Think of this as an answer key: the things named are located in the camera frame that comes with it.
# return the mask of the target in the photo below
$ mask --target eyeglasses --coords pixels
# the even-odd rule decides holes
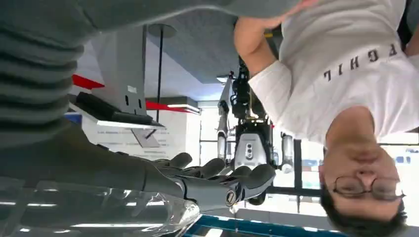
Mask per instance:
[[[381,201],[395,201],[406,196],[400,181],[389,178],[376,178],[371,184],[371,189],[367,191],[360,178],[342,176],[336,179],[333,192],[345,198],[361,198],[364,194],[371,193],[376,200]]]

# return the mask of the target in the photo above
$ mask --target man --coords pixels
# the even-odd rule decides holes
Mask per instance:
[[[405,4],[305,0],[284,16],[236,25],[249,84],[273,122],[327,148],[321,204],[351,236],[389,236],[406,220],[395,163],[377,143],[419,126],[419,36],[406,53],[397,36]],[[279,24],[277,60],[264,31]]]

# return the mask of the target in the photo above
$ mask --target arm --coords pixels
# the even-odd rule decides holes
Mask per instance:
[[[265,39],[265,29],[276,28],[287,17],[312,6],[316,2],[317,0],[302,0],[289,12],[279,17],[269,19],[239,18],[234,32],[234,44],[237,52],[246,63],[251,77],[276,61],[276,57]]]
[[[264,32],[265,27],[260,19],[242,17],[236,24],[234,44],[251,77],[276,61]]]
[[[408,57],[415,56],[419,54],[419,27],[416,29],[413,34],[412,39],[406,47],[405,54]]]

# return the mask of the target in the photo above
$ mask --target hand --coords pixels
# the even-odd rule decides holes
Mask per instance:
[[[266,18],[266,19],[260,19],[260,18],[250,18],[250,17],[242,17],[242,20],[251,21],[252,24],[258,25],[260,27],[263,27],[265,29],[275,29],[277,28],[287,17],[294,15],[301,10],[312,6],[315,4],[318,0],[302,0],[299,4],[297,4],[295,7],[293,7],[290,11],[285,13],[282,16],[277,16],[273,18]]]

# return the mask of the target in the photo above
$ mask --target nose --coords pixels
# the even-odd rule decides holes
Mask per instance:
[[[366,187],[370,187],[377,178],[377,173],[373,170],[358,170],[356,176],[361,179]]]

